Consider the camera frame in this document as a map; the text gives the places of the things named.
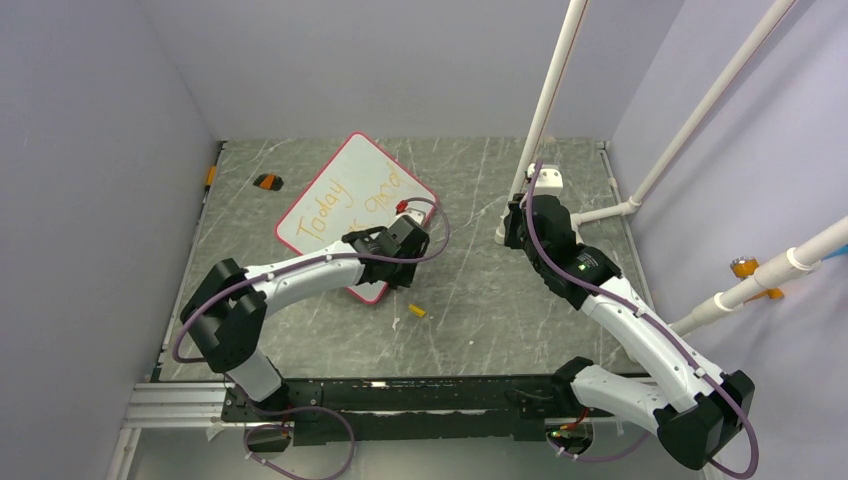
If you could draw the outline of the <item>yellow marker cap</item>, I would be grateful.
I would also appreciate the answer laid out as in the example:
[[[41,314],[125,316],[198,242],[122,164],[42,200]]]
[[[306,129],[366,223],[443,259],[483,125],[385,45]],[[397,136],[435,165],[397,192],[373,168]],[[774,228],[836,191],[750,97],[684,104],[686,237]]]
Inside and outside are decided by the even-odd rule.
[[[424,318],[427,315],[427,312],[423,308],[414,304],[409,304],[408,310],[419,318]]]

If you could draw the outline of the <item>red-framed whiteboard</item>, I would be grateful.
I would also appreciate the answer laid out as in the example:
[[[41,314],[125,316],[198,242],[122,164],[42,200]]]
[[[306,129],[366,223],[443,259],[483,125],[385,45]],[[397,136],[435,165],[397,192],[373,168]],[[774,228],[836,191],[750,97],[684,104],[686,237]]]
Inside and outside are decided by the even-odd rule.
[[[318,262],[267,289],[269,304],[290,305],[318,297],[341,286],[343,272],[351,273],[351,259],[328,265],[326,255],[337,253],[337,243],[354,231],[390,227],[401,200],[433,215],[436,194],[362,133],[352,134],[288,208],[276,226],[281,243]]]

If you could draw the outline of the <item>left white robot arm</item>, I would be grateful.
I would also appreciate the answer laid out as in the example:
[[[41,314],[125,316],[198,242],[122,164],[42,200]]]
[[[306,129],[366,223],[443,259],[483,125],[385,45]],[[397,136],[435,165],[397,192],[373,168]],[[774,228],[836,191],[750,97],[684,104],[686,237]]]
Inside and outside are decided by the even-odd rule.
[[[180,338],[191,337],[199,362],[229,377],[264,420],[289,406],[289,387],[259,349],[265,320],[276,312],[325,292],[362,284],[410,286],[424,257],[429,235],[424,215],[399,213],[389,226],[344,235],[331,245],[287,261],[241,267],[216,263],[180,314]]]

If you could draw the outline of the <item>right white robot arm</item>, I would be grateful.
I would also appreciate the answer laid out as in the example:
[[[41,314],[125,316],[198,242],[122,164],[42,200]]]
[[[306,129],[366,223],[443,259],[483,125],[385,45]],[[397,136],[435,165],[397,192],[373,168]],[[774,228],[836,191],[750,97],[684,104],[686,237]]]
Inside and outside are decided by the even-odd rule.
[[[601,250],[581,243],[570,213],[551,195],[513,196],[503,221],[505,245],[525,253],[545,286],[601,325],[652,378],[647,385],[575,357],[552,376],[551,401],[574,415],[599,409],[654,435],[680,465],[700,470],[739,432],[754,441],[748,414],[755,384],[701,356],[636,293]]]

